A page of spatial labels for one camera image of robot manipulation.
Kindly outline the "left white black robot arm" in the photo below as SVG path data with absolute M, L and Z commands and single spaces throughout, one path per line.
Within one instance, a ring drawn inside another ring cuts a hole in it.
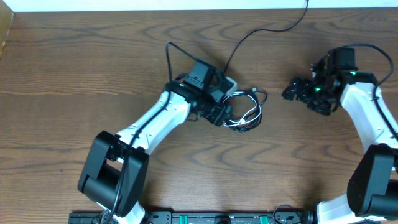
M 93 140 L 77 189 L 103 207 L 99 223 L 142 223 L 139 204 L 149 157 L 154 149 L 191 114 L 215 126 L 231 117 L 227 97 L 238 88 L 235 80 L 202 60 L 190 73 L 171 78 L 158 102 L 130 126 Z

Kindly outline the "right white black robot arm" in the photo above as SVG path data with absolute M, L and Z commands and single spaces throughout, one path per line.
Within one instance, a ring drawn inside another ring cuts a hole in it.
M 346 193 L 317 204 L 301 223 L 380 223 L 397 219 L 397 122 L 386 106 L 381 82 L 356 66 L 357 44 L 328 51 L 311 67 L 312 79 L 295 77 L 282 92 L 285 100 L 329 116 L 338 108 L 349 114 L 364 156 L 351 176 Z

